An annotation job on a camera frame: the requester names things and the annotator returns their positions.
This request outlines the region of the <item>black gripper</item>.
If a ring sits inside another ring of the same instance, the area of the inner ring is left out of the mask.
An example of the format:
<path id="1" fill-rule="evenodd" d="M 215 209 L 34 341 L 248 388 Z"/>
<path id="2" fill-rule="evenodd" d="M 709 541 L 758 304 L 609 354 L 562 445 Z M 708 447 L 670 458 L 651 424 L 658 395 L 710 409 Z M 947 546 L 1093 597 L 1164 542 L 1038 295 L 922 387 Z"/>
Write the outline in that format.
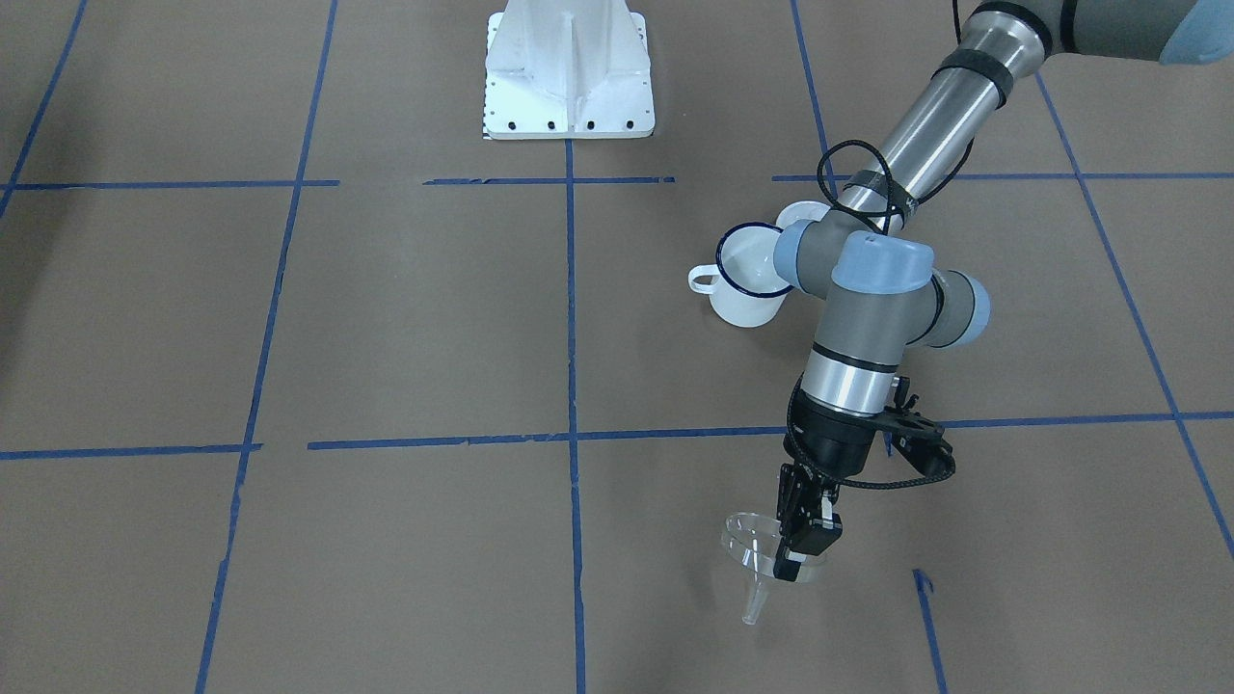
<path id="1" fill-rule="evenodd" d="M 842 536 L 834 504 L 842 487 L 893 491 L 892 482 L 859 480 L 875 435 L 891 422 L 885 403 L 879 414 L 834 409 L 793 384 L 786 410 L 785 451 L 791 461 L 780 470 L 777 521 L 781 540 L 774 561 L 777 580 L 801 580 L 806 556 L 821 556 Z"/>

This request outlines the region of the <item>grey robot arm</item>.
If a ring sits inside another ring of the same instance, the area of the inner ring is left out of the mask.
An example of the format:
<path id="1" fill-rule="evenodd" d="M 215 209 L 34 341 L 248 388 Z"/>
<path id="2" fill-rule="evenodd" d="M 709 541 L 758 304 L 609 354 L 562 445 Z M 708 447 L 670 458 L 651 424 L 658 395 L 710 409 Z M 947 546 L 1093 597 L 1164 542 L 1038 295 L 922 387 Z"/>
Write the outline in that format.
<path id="1" fill-rule="evenodd" d="M 955 470 L 951 445 L 914 409 L 900 362 L 914 345 L 945 349 L 979 338 L 990 296 L 972 277 L 937 269 L 929 246 L 900 233 L 951 183 L 1016 84 L 1055 54 L 1211 65 L 1230 53 L 1229 1 L 983 1 L 885 144 L 839 144 L 866 149 L 870 163 L 842 193 L 824 191 L 821 220 L 789 225 L 772 254 L 789 286 L 826 303 L 786 412 L 774 578 L 805 580 L 842 537 L 835 501 L 844 487 L 868 487 L 860 473 L 877 435 L 917 473 L 901 488 Z"/>

